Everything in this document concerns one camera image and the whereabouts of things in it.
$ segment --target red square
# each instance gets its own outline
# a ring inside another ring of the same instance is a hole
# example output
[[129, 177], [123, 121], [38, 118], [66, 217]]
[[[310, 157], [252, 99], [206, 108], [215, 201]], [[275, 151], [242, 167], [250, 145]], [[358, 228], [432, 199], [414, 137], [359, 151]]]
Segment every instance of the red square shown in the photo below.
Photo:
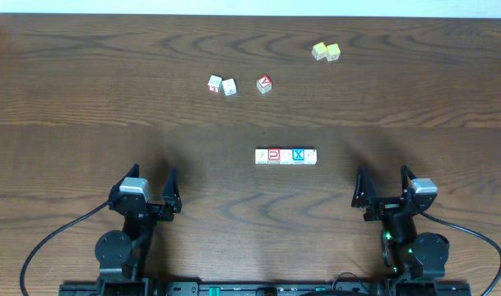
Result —
[[270, 78], [267, 75], [265, 75], [265, 76], [257, 79], [257, 83], [259, 83], [259, 85], [261, 87], [267, 87], [267, 86], [272, 84], [272, 81], [270, 80]]
[[277, 148], [271, 148], [268, 150], [268, 160], [279, 160], [280, 150]]

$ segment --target cube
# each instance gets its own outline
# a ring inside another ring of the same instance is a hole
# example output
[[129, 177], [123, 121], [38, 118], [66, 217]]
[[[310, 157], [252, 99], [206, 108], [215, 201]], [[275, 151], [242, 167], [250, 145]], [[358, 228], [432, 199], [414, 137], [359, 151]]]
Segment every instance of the cube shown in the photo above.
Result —
[[327, 46], [323, 42], [320, 42], [313, 46], [313, 56], [316, 60], [320, 60], [327, 56]]
[[304, 164], [305, 162], [305, 149], [292, 150], [292, 164]]
[[225, 95], [233, 95], [236, 92], [234, 78], [223, 81], [223, 90], [225, 90]]
[[280, 150], [280, 164], [292, 164], [292, 149]]
[[304, 164], [316, 164], [318, 162], [318, 154], [315, 149], [305, 149]]
[[281, 159], [280, 149], [270, 148], [268, 149], [268, 164], [279, 164]]
[[208, 81], [208, 89], [213, 92], [219, 92], [221, 88], [221, 82], [223, 78], [218, 76], [210, 76], [210, 81]]
[[256, 164], [268, 164], [267, 149], [256, 149]]
[[340, 57], [340, 47], [338, 47], [338, 44], [331, 44], [327, 46], [327, 61], [334, 61], [337, 60]]
[[257, 79], [257, 89], [261, 91], [262, 94], [272, 89], [272, 81], [267, 75]]

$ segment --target wood grain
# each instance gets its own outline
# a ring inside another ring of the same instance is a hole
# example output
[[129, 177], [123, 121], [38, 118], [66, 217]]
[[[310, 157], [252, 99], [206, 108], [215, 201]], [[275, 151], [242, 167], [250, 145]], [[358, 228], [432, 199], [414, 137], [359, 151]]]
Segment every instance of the wood grain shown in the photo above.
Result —
[[[317, 41], [337, 62], [315, 62]], [[238, 94], [210, 94], [211, 74]], [[273, 90], [255, 80], [267, 74]], [[257, 146], [314, 146], [311, 167], [256, 166]], [[183, 213], [161, 224], [147, 272], [203, 280], [381, 275], [380, 225], [350, 208], [357, 167], [396, 194], [408, 164], [432, 215], [501, 245], [501, 21], [220, 16], [0, 16], [0, 295], [45, 235], [99, 205], [134, 164], [159, 193], [179, 170]], [[446, 279], [479, 294], [498, 255], [446, 236]], [[31, 294], [94, 280], [103, 210], [31, 262]], [[501, 281], [494, 294], [501, 295]]]

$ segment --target white wall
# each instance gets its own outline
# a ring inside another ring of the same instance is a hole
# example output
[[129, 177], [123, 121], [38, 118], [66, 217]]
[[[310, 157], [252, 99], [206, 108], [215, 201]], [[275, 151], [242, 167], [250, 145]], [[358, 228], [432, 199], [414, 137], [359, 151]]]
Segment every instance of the white wall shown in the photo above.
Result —
[[0, 12], [501, 18], [501, 0], [0, 0]]

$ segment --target wooden table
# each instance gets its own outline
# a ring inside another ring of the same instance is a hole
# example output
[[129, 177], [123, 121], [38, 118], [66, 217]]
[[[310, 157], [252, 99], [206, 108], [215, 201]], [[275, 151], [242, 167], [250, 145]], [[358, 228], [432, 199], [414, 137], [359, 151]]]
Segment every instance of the wooden table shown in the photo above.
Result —
[[[316, 62], [319, 41], [338, 42], [340, 59]], [[233, 77], [237, 95], [210, 93], [211, 74]], [[314, 146], [318, 164], [255, 165], [257, 146]], [[388, 272], [381, 225], [350, 208], [361, 164], [388, 195], [410, 165], [438, 184], [431, 215], [501, 245], [501, 21], [0, 16], [0, 295], [19, 294], [30, 250], [135, 163], [155, 195], [179, 169], [183, 213], [157, 229], [151, 275]], [[102, 210], [52, 239], [27, 271], [31, 295], [94, 280], [96, 240], [122, 221]], [[446, 279], [480, 294], [497, 252], [415, 222], [449, 239]]]

